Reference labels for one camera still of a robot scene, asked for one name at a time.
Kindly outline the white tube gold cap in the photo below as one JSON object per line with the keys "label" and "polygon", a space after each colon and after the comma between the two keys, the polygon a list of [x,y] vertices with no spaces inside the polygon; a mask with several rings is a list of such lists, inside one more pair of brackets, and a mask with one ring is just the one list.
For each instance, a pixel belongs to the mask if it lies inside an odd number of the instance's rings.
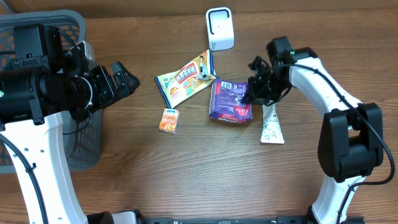
{"label": "white tube gold cap", "polygon": [[262,106],[262,132],[260,142],[263,144],[284,144],[279,118],[275,105]]}

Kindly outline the red purple pad package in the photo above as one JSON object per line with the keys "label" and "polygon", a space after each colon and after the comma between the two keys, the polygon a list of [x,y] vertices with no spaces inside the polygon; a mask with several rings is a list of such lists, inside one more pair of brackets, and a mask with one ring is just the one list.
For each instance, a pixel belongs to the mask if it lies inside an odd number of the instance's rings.
{"label": "red purple pad package", "polygon": [[247,83],[216,79],[211,86],[209,117],[230,123],[252,120],[252,106],[242,103]]}

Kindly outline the yellow snack bag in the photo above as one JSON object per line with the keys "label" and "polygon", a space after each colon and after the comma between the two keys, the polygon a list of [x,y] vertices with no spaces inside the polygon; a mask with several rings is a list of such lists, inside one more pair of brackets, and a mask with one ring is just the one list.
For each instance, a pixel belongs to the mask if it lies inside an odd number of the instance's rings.
{"label": "yellow snack bag", "polygon": [[175,72],[154,78],[167,108],[174,109],[193,95],[210,86],[218,76],[213,52],[208,49]]}

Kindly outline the orange white tissue pack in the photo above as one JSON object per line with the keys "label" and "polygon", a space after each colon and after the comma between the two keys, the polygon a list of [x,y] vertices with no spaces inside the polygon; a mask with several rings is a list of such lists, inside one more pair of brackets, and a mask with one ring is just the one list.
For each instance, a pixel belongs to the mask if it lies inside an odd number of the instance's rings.
{"label": "orange white tissue pack", "polygon": [[165,133],[175,134],[180,120],[180,112],[175,109],[164,109],[162,119],[159,123],[159,130]]}

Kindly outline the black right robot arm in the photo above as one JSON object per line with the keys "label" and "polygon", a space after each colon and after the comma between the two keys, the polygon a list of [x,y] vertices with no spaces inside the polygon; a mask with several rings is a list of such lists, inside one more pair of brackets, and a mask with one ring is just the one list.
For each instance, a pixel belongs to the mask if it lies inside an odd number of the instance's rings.
{"label": "black right robot arm", "polygon": [[309,47],[294,50],[286,36],[266,46],[270,61],[257,56],[249,68],[245,104],[272,106],[292,89],[301,91],[323,118],[318,161],[325,173],[306,223],[347,223],[355,190],[383,162],[382,112],[345,91]]}

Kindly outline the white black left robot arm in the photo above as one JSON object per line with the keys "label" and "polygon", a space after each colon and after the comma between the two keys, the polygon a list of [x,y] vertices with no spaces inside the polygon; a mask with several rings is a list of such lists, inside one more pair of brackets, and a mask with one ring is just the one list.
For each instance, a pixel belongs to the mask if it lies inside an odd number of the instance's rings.
{"label": "white black left robot arm", "polygon": [[1,73],[1,140],[12,157],[31,223],[136,223],[133,211],[85,215],[68,168],[62,113],[90,124],[93,114],[132,95],[140,82],[120,62],[90,68],[85,45],[63,48],[61,29],[13,30],[12,68]]}

